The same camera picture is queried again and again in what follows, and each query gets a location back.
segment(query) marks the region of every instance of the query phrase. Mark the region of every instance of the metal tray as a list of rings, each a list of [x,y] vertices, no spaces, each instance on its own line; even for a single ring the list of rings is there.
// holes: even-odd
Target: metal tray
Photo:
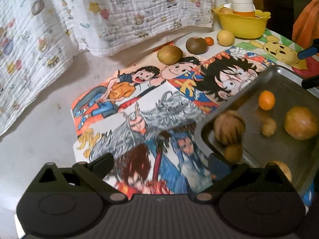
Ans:
[[[215,139],[213,122],[225,110],[236,110],[246,123],[242,161],[251,167],[264,167],[273,160],[286,163],[292,173],[292,184],[302,195],[319,168],[319,137],[298,141],[285,131],[284,120],[286,112],[294,106],[307,107],[319,120],[319,90],[304,90],[301,81],[299,76],[286,68],[268,67],[250,85],[197,124],[197,146],[206,154],[212,151],[223,154],[225,147]],[[264,90],[271,91],[276,98],[275,106],[268,112],[258,107],[259,94]],[[277,123],[277,130],[270,138],[260,132],[261,119],[267,116]]]

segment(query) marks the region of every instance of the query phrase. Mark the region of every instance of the table surface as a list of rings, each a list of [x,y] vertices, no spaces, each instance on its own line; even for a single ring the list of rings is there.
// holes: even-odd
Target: table surface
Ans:
[[[189,37],[211,36],[216,41],[221,29],[218,21],[214,29],[210,33],[207,29],[190,33],[176,39],[175,44],[186,51]],[[138,54],[138,48],[134,46],[130,53]],[[215,44],[201,56],[208,59],[226,48]],[[58,167],[71,167],[75,163],[72,146],[77,137],[70,113],[73,100],[126,65],[127,62],[116,56],[98,58],[89,52],[79,54],[72,66],[42,91],[0,137],[0,234],[1,227],[14,225],[13,216],[20,197],[46,162],[55,162]]]

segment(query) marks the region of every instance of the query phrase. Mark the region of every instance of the yellow plastic basket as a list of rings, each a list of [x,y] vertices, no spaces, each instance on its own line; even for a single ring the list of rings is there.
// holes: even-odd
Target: yellow plastic basket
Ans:
[[[237,14],[220,13],[221,8],[212,9],[217,13],[223,29],[232,32],[235,37],[245,39],[257,39],[265,30],[267,21],[270,19],[270,12],[256,10],[256,17],[243,17]]]

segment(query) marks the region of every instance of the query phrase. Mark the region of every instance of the orange fruit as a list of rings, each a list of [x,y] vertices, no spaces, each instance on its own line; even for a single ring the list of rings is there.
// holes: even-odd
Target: orange fruit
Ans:
[[[265,111],[270,111],[275,105],[275,96],[270,91],[263,91],[258,98],[258,105]]]
[[[204,38],[204,40],[206,41],[207,46],[213,46],[214,39],[212,37],[206,37],[206,38]]]

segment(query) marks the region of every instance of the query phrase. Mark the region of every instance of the blue hair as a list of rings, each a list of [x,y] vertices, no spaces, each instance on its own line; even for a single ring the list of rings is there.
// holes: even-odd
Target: blue hair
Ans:
[[[189,162],[193,166],[194,170],[196,170],[196,167],[197,167],[198,169],[200,169],[201,172],[203,172],[204,169],[206,169],[206,167],[203,165],[201,159],[199,158],[197,145],[192,140],[191,135],[185,131],[180,133],[173,133],[173,131],[170,131],[170,134],[172,135],[171,145],[172,145],[173,151],[178,157],[178,162],[179,162],[178,167],[181,168],[181,165],[185,162],[184,157],[187,157],[189,159]],[[193,143],[194,153],[192,153],[191,155],[186,154],[178,144],[179,139],[186,139],[186,138],[189,138]]]

